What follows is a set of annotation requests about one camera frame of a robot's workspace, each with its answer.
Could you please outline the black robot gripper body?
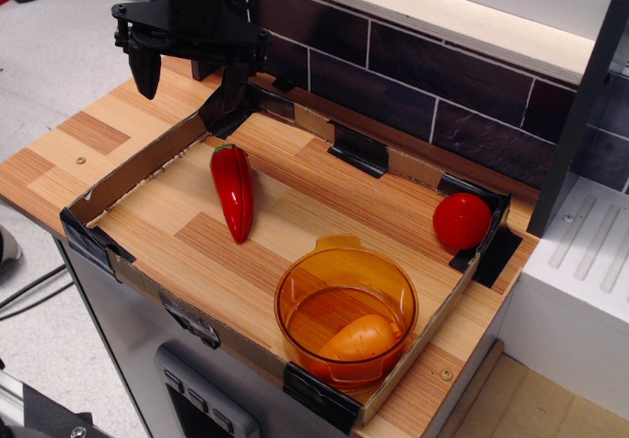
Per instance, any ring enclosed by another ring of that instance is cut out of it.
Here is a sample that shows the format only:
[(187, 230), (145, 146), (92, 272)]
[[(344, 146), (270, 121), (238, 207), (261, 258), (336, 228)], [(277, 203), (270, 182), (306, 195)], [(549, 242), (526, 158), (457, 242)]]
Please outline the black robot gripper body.
[(228, 0), (148, 0), (112, 7), (115, 45), (161, 55), (263, 69), (270, 33)]

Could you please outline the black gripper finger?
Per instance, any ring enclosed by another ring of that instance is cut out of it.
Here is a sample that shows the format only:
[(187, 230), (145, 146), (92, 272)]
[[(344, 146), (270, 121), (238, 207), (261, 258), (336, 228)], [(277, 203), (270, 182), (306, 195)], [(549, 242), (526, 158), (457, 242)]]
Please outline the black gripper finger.
[(134, 37), (130, 39), (128, 55), (138, 92), (149, 100), (153, 99), (160, 80), (161, 56)]
[(256, 67), (247, 62), (237, 62), (225, 67), (222, 79), (222, 112), (224, 114), (238, 108), (245, 95), (249, 78), (256, 73)]

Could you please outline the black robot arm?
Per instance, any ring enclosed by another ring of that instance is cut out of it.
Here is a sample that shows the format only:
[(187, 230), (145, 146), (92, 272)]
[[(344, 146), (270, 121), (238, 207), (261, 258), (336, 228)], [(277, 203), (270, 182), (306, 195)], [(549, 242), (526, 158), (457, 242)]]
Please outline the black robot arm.
[(261, 71), (270, 32), (239, 16), (257, 0), (148, 0), (112, 7), (115, 45), (128, 55), (137, 89), (155, 96), (161, 57), (189, 59), (208, 71), (223, 70), (222, 112), (237, 109), (250, 77)]

